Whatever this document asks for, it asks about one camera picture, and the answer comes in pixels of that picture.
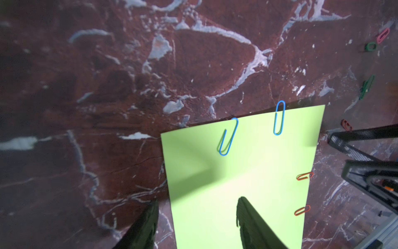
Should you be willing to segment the green paper sheet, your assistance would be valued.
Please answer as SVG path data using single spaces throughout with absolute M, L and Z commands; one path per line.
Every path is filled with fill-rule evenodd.
M 325 107 L 285 111 L 179 129 L 161 135 L 176 245 L 240 249 L 236 206 L 246 197 L 290 249 L 302 246 L 309 180 Z

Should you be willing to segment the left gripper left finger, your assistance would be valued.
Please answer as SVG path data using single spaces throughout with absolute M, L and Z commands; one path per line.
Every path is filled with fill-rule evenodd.
M 159 203 L 152 201 L 113 249 L 153 249 L 158 226 Z

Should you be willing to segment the pink paperclip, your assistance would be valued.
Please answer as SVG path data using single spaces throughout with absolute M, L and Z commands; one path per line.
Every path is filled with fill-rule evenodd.
M 382 30 L 376 38 L 377 44 L 381 44 L 387 38 L 389 33 L 390 33 L 390 28 L 385 28 L 384 30 Z

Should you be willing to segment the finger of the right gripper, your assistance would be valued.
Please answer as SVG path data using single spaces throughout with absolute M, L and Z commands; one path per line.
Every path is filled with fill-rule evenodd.
M 347 160 L 342 178 L 355 188 L 398 213 L 398 163 Z
M 379 140 L 379 139 L 391 139 L 398 137 L 398 125 L 392 124 L 389 126 L 353 130 L 345 132 L 335 132 L 331 134 L 328 144 L 337 149 L 341 153 L 354 159 L 355 161 L 374 161 L 381 162 L 380 159 L 373 157 L 355 147 L 349 143 L 352 141 L 366 141 L 366 140 Z

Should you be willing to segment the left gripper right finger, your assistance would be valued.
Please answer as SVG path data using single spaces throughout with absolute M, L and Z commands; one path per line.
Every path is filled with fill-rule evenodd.
M 246 197 L 238 199 L 236 226 L 244 249 L 287 249 Z

